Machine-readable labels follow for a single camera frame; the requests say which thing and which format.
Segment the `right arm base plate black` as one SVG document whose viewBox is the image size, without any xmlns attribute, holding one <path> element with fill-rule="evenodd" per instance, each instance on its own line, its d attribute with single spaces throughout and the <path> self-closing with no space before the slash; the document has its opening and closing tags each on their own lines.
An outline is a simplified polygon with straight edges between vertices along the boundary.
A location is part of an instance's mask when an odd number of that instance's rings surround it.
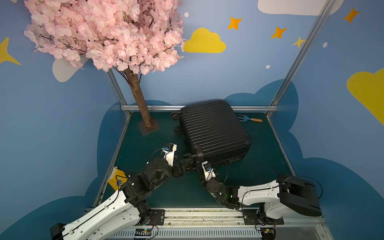
<svg viewBox="0 0 384 240">
<path fill-rule="evenodd" d="M 260 213 L 259 209 L 243 209 L 243 217 L 245 225 L 283 225 L 283 218 L 279 218 L 277 220 L 266 217 Z"/>
</svg>

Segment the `black ribbed hard-shell suitcase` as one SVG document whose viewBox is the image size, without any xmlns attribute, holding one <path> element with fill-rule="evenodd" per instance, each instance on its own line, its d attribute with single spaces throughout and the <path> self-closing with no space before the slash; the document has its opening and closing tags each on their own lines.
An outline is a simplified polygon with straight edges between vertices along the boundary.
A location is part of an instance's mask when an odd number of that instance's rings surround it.
<svg viewBox="0 0 384 240">
<path fill-rule="evenodd" d="M 239 161 L 249 152 L 252 139 L 228 102 L 216 100 L 188 105 L 171 113 L 178 120 L 175 134 L 182 134 L 185 159 L 221 166 Z"/>
</svg>

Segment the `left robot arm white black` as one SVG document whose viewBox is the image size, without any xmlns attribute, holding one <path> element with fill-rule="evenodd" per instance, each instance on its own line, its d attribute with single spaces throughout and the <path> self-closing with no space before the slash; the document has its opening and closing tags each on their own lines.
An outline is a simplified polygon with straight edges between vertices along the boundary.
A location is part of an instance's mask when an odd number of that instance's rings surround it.
<svg viewBox="0 0 384 240">
<path fill-rule="evenodd" d="M 117 231 L 147 223 L 152 210 L 146 199 L 169 177 L 180 178 L 195 167 L 193 159 L 178 163 L 156 158 L 146 169 L 127 179 L 103 203 L 69 224 L 56 224 L 51 231 L 53 240 L 104 240 Z"/>
</svg>

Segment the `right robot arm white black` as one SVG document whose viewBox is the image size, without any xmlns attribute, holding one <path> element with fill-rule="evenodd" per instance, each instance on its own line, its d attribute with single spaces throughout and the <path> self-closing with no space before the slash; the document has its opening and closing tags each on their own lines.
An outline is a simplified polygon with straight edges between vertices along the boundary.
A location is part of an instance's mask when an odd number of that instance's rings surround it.
<svg viewBox="0 0 384 240">
<path fill-rule="evenodd" d="M 315 184 L 296 176 L 278 175 L 266 184 L 235 187 L 208 176 L 203 186 L 228 209 L 242 211 L 246 206 L 259 204 L 257 216 L 263 224 L 291 213 L 307 217 L 322 215 Z"/>
</svg>

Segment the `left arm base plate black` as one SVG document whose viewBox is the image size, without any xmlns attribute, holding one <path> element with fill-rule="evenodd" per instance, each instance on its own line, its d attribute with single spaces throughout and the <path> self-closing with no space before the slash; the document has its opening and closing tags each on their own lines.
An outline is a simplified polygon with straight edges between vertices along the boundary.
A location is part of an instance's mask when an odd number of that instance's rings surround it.
<svg viewBox="0 0 384 240">
<path fill-rule="evenodd" d="M 156 225 L 163 226 L 165 221 L 166 211 L 163 209 L 151 209 L 140 213 L 140 220 L 137 225 Z"/>
</svg>

